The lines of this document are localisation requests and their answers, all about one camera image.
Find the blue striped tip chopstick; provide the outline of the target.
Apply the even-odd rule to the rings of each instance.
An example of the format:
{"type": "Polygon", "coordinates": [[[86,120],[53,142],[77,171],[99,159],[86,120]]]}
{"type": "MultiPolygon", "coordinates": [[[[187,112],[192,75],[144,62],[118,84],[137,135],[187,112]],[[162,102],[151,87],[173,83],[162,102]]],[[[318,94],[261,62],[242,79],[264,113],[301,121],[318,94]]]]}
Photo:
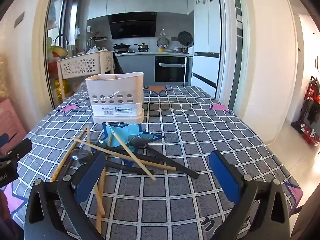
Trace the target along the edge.
{"type": "Polygon", "coordinates": [[[121,140],[121,138],[116,134],[114,129],[108,122],[105,122],[106,126],[110,129],[112,135],[121,144],[124,150],[130,155],[130,157],[140,166],[140,168],[151,178],[152,181],[156,181],[155,176],[145,167],[145,165],[135,156],[135,154],[129,149],[129,147],[121,140]]]}

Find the grey checkered star tablecloth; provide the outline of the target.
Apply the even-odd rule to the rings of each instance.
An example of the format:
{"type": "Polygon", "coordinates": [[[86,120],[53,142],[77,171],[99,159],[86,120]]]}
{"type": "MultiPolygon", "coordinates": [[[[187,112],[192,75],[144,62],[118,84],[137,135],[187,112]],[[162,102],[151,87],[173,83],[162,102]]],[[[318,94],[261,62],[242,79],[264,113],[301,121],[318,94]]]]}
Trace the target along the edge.
{"type": "MultiPolygon", "coordinates": [[[[144,92],[145,118],[138,126],[121,126],[116,133],[152,133],[149,146],[197,172],[154,169],[148,176],[107,168],[103,190],[106,214],[104,239],[210,239],[226,219],[228,201],[209,165],[218,150],[240,173],[270,182],[278,179],[289,210],[302,191],[280,160],[232,111],[198,87],[170,86],[144,92]]],[[[90,127],[91,142],[106,140],[106,129],[95,124],[86,90],[71,96],[44,117],[29,133],[31,152],[18,163],[19,178],[9,188],[16,200],[12,217],[23,226],[27,200],[36,179],[48,181],[72,144],[72,138],[90,127]]]]}

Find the white plastic utensil holder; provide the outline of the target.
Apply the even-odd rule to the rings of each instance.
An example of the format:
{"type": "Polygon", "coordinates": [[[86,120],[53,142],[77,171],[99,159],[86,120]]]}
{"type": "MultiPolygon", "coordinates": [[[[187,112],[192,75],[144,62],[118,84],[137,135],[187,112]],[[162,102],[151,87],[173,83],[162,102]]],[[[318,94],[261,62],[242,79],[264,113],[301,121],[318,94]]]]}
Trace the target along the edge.
{"type": "Polygon", "coordinates": [[[124,122],[136,125],[144,120],[143,72],[98,74],[86,79],[96,124],[124,122]]]}

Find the long diagonal bamboo chopstick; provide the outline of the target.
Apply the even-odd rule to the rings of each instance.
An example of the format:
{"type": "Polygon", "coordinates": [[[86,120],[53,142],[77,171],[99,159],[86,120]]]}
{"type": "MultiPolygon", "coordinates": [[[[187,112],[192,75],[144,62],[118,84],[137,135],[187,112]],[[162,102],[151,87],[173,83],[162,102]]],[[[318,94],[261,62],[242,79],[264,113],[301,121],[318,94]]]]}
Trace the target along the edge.
{"type": "Polygon", "coordinates": [[[107,149],[101,148],[99,146],[90,144],[86,141],[83,141],[81,139],[75,138],[75,137],[71,137],[73,140],[84,144],[86,146],[89,146],[90,148],[93,148],[95,150],[99,150],[101,152],[107,153],[109,155],[118,157],[120,159],[125,159],[125,160],[130,160],[130,161],[134,161],[135,163],[137,163],[139,165],[140,168],[142,168],[144,171],[147,171],[146,165],[147,166],[152,166],[152,167],[156,167],[156,168],[160,168],[162,170],[169,170],[169,171],[176,171],[175,167],[172,166],[167,166],[167,165],[162,165],[162,164],[158,164],[158,163],[153,163],[150,161],[146,161],[146,160],[140,160],[138,159],[133,153],[129,154],[129,155],[125,155],[125,154],[121,154],[121,153],[117,153],[117,152],[113,152],[113,151],[109,151],[107,149]]]}

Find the black built-in oven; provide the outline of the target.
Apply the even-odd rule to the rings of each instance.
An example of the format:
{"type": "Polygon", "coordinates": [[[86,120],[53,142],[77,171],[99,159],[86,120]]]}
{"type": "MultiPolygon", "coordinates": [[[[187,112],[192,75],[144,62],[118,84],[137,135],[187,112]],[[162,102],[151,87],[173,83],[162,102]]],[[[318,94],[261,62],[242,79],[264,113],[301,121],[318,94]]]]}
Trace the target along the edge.
{"type": "Polygon", "coordinates": [[[189,59],[180,56],[155,56],[155,82],[187,83],[189,59]]]}

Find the dark plastic spoon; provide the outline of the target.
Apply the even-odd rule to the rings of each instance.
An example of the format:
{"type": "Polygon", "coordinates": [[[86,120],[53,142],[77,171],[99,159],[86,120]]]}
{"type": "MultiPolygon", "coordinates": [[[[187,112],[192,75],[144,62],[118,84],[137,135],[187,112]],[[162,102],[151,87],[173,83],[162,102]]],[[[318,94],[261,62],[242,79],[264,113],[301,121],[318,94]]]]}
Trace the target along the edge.
{"type": "MultiPolygon", "coordinates": [[[[91,156],[92,156],[91,153],[89,153],[86,150],[79,149],[79,148],[76,148],[71,151],[71,157],[74,160],[78,161],[80,164],[87,163],[90,160],[91,156]]],[[[108,160],[106,161],[106,167],[115,168],[118,170],[131,172],[131,173],[135,173],[135,174],[143,174],[143,175],[146,174],[141,168],[129,167],[129,166],[114,163],[114,162],[108,161],[108,160]]]]}

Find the black range hood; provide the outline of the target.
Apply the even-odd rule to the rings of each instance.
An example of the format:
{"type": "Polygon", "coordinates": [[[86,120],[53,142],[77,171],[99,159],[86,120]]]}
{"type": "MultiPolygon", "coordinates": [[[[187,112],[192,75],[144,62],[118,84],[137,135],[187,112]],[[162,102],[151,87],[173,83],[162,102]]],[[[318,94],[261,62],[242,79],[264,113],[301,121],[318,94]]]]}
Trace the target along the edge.
{"type": "Polygon", "coordinates": [[[107,17],[113,40],[156,36],[157,12],[126,12],[107,17]]]}

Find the white perforated storage cart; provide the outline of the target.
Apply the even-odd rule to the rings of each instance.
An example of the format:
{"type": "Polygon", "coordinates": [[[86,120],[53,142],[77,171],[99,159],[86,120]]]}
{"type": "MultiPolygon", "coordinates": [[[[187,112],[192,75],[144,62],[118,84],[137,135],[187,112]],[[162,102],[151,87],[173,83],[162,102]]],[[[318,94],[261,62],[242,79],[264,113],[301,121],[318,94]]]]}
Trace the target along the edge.
{"type": "Polygon", "coordinates": [[[64,101],[66,98],[63,80],[88,75],[105,74],[106,72],[113,74],[113,55],[114,53],[111,51],[101,50],[57,61],[57,72],[62,100],[64,101]]]}

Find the black kitchen faucet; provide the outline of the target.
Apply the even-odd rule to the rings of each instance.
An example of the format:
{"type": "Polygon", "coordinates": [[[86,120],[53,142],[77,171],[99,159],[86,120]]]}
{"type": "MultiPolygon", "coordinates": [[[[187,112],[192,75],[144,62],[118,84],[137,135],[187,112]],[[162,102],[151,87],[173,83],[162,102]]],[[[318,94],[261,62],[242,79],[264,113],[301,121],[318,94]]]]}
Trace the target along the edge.
{"type": "Polygon", "coordinates": [[[69,45],[69,40],[66,35],[60,34],[55,38],[54,45],[59,45],[62,48],[66,48],[69,45]]]}

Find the black wok on stove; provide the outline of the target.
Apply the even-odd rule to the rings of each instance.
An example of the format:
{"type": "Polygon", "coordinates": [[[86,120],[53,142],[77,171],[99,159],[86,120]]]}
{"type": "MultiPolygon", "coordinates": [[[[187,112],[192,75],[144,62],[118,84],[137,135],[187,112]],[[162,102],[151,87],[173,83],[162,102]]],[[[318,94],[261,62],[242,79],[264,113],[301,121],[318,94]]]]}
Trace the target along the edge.
{"type": "Polygon", "coordinates": [[[125,53],[125,52],[128,52],[129,51],[129,47],[130,45],[129,44],[114,44],[113,45],[113,49],[116,53],[125,53]]]}

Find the small pot on stove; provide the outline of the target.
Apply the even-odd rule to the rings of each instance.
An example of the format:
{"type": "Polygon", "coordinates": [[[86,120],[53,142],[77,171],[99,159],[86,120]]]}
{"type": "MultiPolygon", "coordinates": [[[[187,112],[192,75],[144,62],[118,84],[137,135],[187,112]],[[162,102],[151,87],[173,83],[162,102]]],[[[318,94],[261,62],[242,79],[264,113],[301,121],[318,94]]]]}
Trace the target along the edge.
{"type": "Polygon", "coordinates": [[[142,43],[142,44],[135,43],[135,46],[137,46],[138,52],[148,52],[149,51],[149,46],[145,43],[142,43]]]}

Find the white refrigerator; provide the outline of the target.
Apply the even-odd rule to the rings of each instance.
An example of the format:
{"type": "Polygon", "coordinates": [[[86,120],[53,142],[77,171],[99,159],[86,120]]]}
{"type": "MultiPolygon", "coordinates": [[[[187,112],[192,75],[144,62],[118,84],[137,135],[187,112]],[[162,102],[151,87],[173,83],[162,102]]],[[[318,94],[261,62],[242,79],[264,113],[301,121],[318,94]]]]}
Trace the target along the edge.
{"type": "Polygon", "coordinates": [[[194,54],[191,85],[216,96],[221,52],[220,0],[193,0],[194,54]]]}

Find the short bamboo chopstick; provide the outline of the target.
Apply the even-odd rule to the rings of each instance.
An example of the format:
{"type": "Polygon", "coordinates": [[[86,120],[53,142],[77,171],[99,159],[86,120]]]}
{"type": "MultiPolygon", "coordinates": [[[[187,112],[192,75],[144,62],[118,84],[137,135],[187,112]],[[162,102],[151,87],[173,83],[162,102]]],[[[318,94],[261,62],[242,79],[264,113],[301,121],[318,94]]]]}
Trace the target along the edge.
{"type": "MultiPolygon", "coordinates": [[[[87,132],[87,143],[91,143],[91,139],[90,139],[90,127],[89,126],[86,126],[86,132],[87,132]]],[[[87,149],[88,149],[88,152],[89,154],[91,154],[91,147],[90,146],[87,146],[87,149]]]]}

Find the pink plastic stool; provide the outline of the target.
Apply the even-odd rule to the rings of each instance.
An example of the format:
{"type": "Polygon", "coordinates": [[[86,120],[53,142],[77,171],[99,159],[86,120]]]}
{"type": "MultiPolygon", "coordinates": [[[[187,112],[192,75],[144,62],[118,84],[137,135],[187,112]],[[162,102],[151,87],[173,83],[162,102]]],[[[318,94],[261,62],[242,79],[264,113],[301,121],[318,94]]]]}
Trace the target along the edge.
{"type": "Polygon", "coordinates": [[[4,155],[26,136],[10,99],[1,101],[1,155],[4,155]]]}

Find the small blue-grey spoon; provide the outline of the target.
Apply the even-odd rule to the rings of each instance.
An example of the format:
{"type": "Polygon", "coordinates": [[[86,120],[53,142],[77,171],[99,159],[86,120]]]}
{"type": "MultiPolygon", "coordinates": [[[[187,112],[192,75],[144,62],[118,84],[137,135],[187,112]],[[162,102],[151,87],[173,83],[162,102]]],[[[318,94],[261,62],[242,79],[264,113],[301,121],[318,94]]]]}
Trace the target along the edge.
{"type": "Polygon", "coordinates": [[[106,141],[103,140],[96,140],[92,142],[93,145],[98,146],[100,148],[104,148],[106,150],[112,151],[112,152],[117,152],[123,155],[129,155],[122,146],[108,146],[106,141]]]}

